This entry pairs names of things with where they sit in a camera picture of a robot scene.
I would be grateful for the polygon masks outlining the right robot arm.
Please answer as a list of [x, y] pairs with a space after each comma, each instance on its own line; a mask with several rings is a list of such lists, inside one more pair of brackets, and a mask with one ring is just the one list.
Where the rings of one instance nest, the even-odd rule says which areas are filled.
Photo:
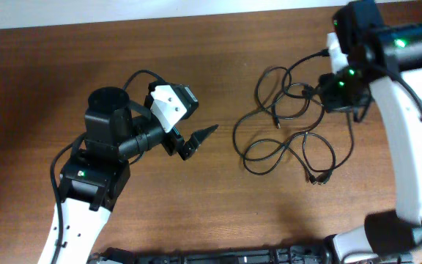
[[326, 263], [365, 263], [422, 248], [422, 23], [388, 26], [374, 1], [352, 1], [327, 36], [332, 77], [318, 93], [328, 112], [360, 122], [376, 103], [396, 184], [393, 210], [329, 237]]

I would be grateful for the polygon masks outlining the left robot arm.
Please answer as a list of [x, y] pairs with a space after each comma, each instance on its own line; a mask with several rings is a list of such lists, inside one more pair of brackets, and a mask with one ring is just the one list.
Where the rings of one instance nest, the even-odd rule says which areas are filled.
[[176, 125], [199, 102], [190, 88], [157, 80], [145, 101], [130, 99], [122, 87], [102, 87], [88, 97], [85, 132], [62, 149], [69, 153], [60, 178], [53, 179], [55, 207], [40, 263], [87, 263], [116, 201], [130, 179], [130, 167], [161, 145], [168, 155], [192, 157], [217, 125], [185, 140]]

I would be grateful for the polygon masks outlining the black cable small plug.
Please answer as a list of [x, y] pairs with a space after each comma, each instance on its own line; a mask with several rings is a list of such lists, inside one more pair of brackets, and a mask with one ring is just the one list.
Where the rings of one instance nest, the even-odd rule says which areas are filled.
[[[262, 96], [261, 96], [262, 85], [264, 84], [264, 82], [266, 82], [267, 77], [271, 76], [272, 74], [274, 74], [276, 72], [280, 72], [281, 73], [281, 78], [276, 81], [276, 84], [272, 88], [271, 92], [269, 92], [269, 94], [267, 95], [267, 97], [265, 99], [262, 99]], [[284, 74], [285, 74], [285, 72], [283, 70], [275, 70], [275, 71], [271, 72], [269, 75], [267, 75], [267, 77], [265, 77], [264, 80], [263, 80], [263, 82], [261, 83], [260, 88], [259, 88], [259, 97], [260, 97], [261, 102], [263, 102], [263, 104], [265, 106], [268, 106], [269, 104], [272, 103], [272, 99], [274, 98], [275, 94], [278, 91], [281, 90], [283, 84], [288, 84], [290, 81], [294, 82], [292, 80], [292, 77], [291, 78], [288, 78]], [[301, 86], [301, 84], [304, 83], [304, 82], [294, 82], [294, 83], [295, 83], [295, 85], [293, 87], [290, 87], [290, 89], [288, 90], [288, 93], [293, 94], [293, 95], [300, 95], [301, 92], [303, 91], [303, 87]], [[313, 99], [321, 102], [321, 100], [317, 99], [315, 95], [313, 95]], [[299, 112], [299, 110], [303, 107], [303, 104], [304, 104], [304, 100], [302, 100], [302, 99], [296, 99], [296, 98], [290, 98], [290, 97], [284, 96], [278, 102], [278, 104], [276, 105], [276, 113], [278, 115], [281, 115], [281, 116], [293, 115], [293, 114], [296, 114], [296, 113]], [[278, 140], [278, 141], [284, 142], [293, 133], [295, 133], [297, 131], [301, 131], [301, 130], [305, 129], [306, 127], [308, 127], [309, 125], [311, 125], [312, 123], [314, 123], [318, 119], [320, 112], [321, 112], [320, 106], [318, 104], [316, 104], [316, 103], [311, 103], [310, 106], [309, 106], [309, 108], [308, 108], [308, 110], [307, 110], [307, 112], [302, 117], [304, 117], [307, 113], [309, 113], [309, 114], [317, 114], [316, 119], [313, 120], [312, 122], [310, 122], [309, 124], [305, 125], [305, 126], [299, 125], [299, 126], [296, 126], [294, 128], [290, 128], [287, 131], [288, 132], [288, 136], [285, 139]], [[290, 121], [293, 121], [293, 120], [281, 120], [280, 121], [280, 124], [282, 122], [290, 122]], [[322, 143], [325, 146], [325, 144], [321, 140], [319, 140], [316, 137], [312, 137], [312, 136], [310, 136], [310, 137], [307, 138], [306, 145], [307, 145], [309, 139], [318, 140], [318, 141], [320, 141], [320, 143]], [[275, 148], [276, 148], [276, 144], [274, 144], [274, 143], [258, 144], [257, 146], [255, 146], [255, 148], [251, 149], [251, 151], [248, 153], [248, 157], [249, 158], [260, 158], [262, 156], [265, 156], [265, 155], [270, 154], [272, 151], [274, 151]], [[248, 162], [247, 163], [247, 166], [248, 166], [247, 170], [250, 173], [252, 173], [254, 175], [258, 175], [258, 176], [268, 175], [268, 174], [270, 174], [271, 172], [273, 172], [276, 169], [276, 167], [281, 163], [281, 161], [283, 160], [283, 158], [285, 157], [286, 154], [289, 154], [292, 158], [295, 158], [290, 152], [285, 152], [284, 155], [276, 154], [275, 156], [273, 156], [270, 159], [267, 159], [266, 161]], [[330, 151], [329, 151], [329, 155], [330, 155], [330, 163], [329, 163], [328, 167], [326, 167], [324, 169], [329, 168], [330, 165], [331, 165], [332, 158], [331, 158]]]

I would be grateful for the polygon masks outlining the black USB cable blue plug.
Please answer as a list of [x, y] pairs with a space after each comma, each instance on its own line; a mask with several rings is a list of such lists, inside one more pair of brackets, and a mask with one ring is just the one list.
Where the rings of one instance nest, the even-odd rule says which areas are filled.
[[[282, 85], [281, 90], [275, 94], [274, 98], [272, 99], [272, 103], [269, 104], [268, 106], [265, 106], [263, 102], [261, 102], [260, 100], [259, 88], [264, 78], [267, 77], [267, 75], [269, 75], [271, 72], [275, 70], [283, 70], [285, 72], [284, 75], [288, 78], [291, 78], [292, 77], [291, 71], [293, 69], [294, 69], [293, 67], [286, 68], [282, 66], [270, 67], [266, 69], [263, 72], [263, 74], [259, 77], [259, 80], [257, 81], [255, 90], [254, 90], [254, 99], [257, 104], [257, 109], [247, 113], [235, 123], [233, 131], [232, 131], [232, 142], [233, 142], [234, 150], [243, 160], [243, 166], [245, 169], [248, 168], [247, 166], [248, 162], [266, 161], [267, 159], [272, 158], [276, 154], [284, 155], [285, 152], [290, 152], [302, 165], [308, 182], [310, 182], [313, 185], [326, 184], [329, 181], [333, 171], [335, 171], [337, 168], [342, 166], [348, 160], [348, 158], [351, 156], [354, 150], [355, 140], [354, 140], [350, 114], [349, 113], [346, 114], [347, 126], [348, 126], [348, 131], [349, 131], [349, 138], [350, 138], [350, 149], [346, 157], [342, 161], [337, 162], [335, 150], [333, 149], [333, 146], [330, 144], [330, 142], [326, 138], [313, 132], [313, 129], [315, 129], [321, 123], [325, 115], [325, 106], [321, 102], [313, 99], [312, 92], [316, 90], [314, 87], [312, 87], [309, 84], [302, 83], [301, 86], [303, 87], [303, 91], [301, 92], [301, 94], [293, 95], [293, 94], [288, 93], [288, 90], [290, 89], [290, 87], [293, 87], [295, 85], [294, 82], [290, 81], [288, 84]], [[276, 113], [276, 105], [284, 96], [304, 100], [303, 107], [299, 110], [298, 113], [289, 115], [289, 116], [281, 116]], [[237, 146], [237, 129], [245, 120], [251, 118], [254, 115], [265, 113], [265, 114], [270, 115], [273, 118], [273, 121], [276, 127], [280, 128], [281, 120], [294, 120], [299, 117], [302, 117], [307, 112], [311, 103], [316, 103], [321, 108], [319, 117], [314, 123], [312, 123], [311, 125], [309, 125], [308, 127], [306, 127], [305, 129], [301, 131], [297, 131], [293, 133], [284, 142], [280, 142], [275, 139], [259, 139], [251, 143], [248, 147], [246, 147], [246, 149], [243, 152], [240, 151], [239, 147]], [[307, 138], [310, 136], [316, 137], [319, 140], [321, 140], [325, 144], [325, 146], [329, 149], [331, 153], [331, 158], [332, 158], [332, 162], [329, 168], [315, 169], [310, 165], [307, 155], [306, 155], [306, 142], [307, 142]], [[251, 149], [255, 148], [255, 146], [257, 146], [258, 144], [263, 144], [263, 143], [274, 143], [276, 144], [276, 148], [270, 154], [262, 156], [260, 158], [249, 158], [248, 153], [251, 151]]]

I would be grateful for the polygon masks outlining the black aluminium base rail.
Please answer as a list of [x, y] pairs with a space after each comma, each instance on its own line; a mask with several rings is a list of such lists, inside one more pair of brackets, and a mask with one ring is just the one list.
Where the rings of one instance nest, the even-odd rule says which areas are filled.
[[247, 251], [172, 252], [139, 254], [110, 247], [88, 257], [88, 264], [323, 264], [337, 263], [332, 238], [312, 245], [267, 247]]

